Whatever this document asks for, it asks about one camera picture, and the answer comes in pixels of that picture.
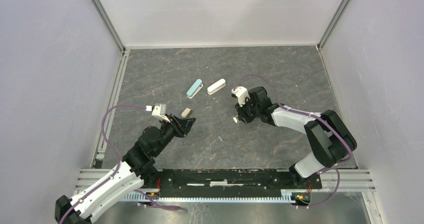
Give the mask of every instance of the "robotic arm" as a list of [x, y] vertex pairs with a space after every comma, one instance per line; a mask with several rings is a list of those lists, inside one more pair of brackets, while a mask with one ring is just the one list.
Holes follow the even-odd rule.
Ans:
[[348, 155], [348, 151], [340, 140], [320, 121], [312, 116], [318, 116], [326, 121], [347, 143], [353, 151], [357, 143], [343, 121], [333, 110], [324, 113], [309, 112], [309, 115], [299, 114], [303, 111], [291, 109], [278, 103], [272, 103], [264, 87], [258, 86], [247, 90], [238, 86], [232, 90], [232, 96], [237, 98], [235, 109], [236, 123], [250, 123], [255, 118], [260, 118], [264, 123], [277, 127], [286, 127], [307, 135], [312, 152], [303, 159], [293, 164], [289, 171], [294, 185], [300, 185], [308, 181], [308, 178], [325, 168], [331, 168]]
[[[92, 224], [125, 195], [141, 187], [150, 187], [157, 180], [158, 171], [153, 166], [161, 151], [174, 137], [183, 138], [191, 130], [195, 118], [178, 118], [166, 114], [165, 104], [156, 104], [152, 116], [159, 119], [160, 129], [149, 126], [134, 146], [122, 157], [117, 166], [86, 190], [72, 196], [61, 196], [56, 201], [54, 218], [59, 223], [65, 212], [80, 202], [64, 219], [63, 224]], [[84, 195], [92, 192], [86, 199]]]

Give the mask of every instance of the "white wall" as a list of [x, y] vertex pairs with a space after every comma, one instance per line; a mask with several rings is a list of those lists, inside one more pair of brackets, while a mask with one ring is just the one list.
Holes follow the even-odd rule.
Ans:
[[101, 0], [126, 46], [317, 44], [341, 0]]
[[387, 223], [423, 223], [424, 0], [352, 0], [323, 57]]
[[0, 223], [54, 224], [93, 153], [120, 52], [90, 0], [0, 0]]

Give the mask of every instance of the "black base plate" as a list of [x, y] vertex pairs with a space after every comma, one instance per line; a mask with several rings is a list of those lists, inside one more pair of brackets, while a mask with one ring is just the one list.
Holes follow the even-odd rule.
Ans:
[[[285, 169], [163, 169], [158, 176], [164, 198], [281, 197], [281, 189], [307, 190], [308, 181], [312, 189], [323, 188], [316, 174], [295, 186]], [[220, 185], [225, 182], [233, 186]]]

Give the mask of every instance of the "eraser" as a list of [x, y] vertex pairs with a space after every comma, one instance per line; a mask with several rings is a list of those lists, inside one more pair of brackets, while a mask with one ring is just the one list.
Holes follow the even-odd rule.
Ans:
[[219, 91], [220, 89], [222, 89], [223, 87], [225, 87], [225, 84], [226, 84], [225, 79], [221, 79], [221, 80], [215, 82], [214, 84], [210, 85], [207, 88], [207, 93], [209, 95], [212, 95], [212, 94], [216, 93], [217, 91]]
[[182, 118], [186, 118], [188, 116], [190, 116], [190, 114], [192, 113], [192, 110], [190, 108], [186, 108], [182, 113], [181, 113], [181, 117]]
[[187, 97], [192, 99], [200, 89], [203, 87], [203, 82], [200, 79], [197, 79], [194, 84], [188, 89], [187, 91]]

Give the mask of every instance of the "gray floor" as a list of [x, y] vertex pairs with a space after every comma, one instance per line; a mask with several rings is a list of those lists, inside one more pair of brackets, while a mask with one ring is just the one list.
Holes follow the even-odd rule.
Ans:
[[[319, 203], [328, 193], [313, 193]], [[360, 192], [337, 193], [325, 205], [296, 210], [285, 203], [169, 203], [179, 211], [138, 207], [119, 202], [109, 208], [96, 224], [370, 224]]]
[[[311, 151], [305, 135], [260, 120], [235, 124], [232, 119], [237, 101], [231, 97], [231, 88], [247, 73], [270, 79], [280, 100], [292, 108], [338, 111], [314, 46], [131, 50], [118, 103], [166, 103], [167, 113], [176, 115], [185, 108], [193, 109], [191, 117], [197, 121], [191, 132], [172, 140], [156, 158], [158, 169], [288, 168]], [[221, 78], [227, 86], [208, 95], [207, 87]], [[204, 87], [189, 99], [186, 92], [196, 79], [202, 79]], [[276, 101], [271, 89], [257, 77], [246, 78], [242, 85], [247, 89], [264, 86]], [[122, 156], [148, 126], [159, 127], [149, 112], [118, 108], [110, 141]], [[107, 149], [103, 168], [112, 168], [115, 162]], [[355, 166], [352, 160], [342, 167]]]

